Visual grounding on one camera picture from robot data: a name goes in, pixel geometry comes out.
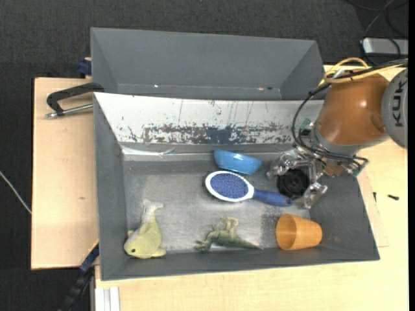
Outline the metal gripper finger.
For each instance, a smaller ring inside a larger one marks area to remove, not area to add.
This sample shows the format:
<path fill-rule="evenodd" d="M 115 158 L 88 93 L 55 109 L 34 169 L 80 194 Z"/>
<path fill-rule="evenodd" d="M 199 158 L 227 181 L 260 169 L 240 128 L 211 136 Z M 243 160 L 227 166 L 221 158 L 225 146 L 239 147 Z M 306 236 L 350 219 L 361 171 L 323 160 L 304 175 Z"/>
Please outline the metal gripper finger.
<path fill-rule="evenodd" d="M 328 190 L 327 185 L 319 182 L 310 184 L 303 194 L 303 206 L 310 209 Z"/>
<path fill-rule="evenodd" d="M 265 173 L 267 179 L 285 175 L 294 167 L 295 160 L 297 160 L 297 155 L 294 152 L 283 152 L 269 164 L 268 170 Z"/>

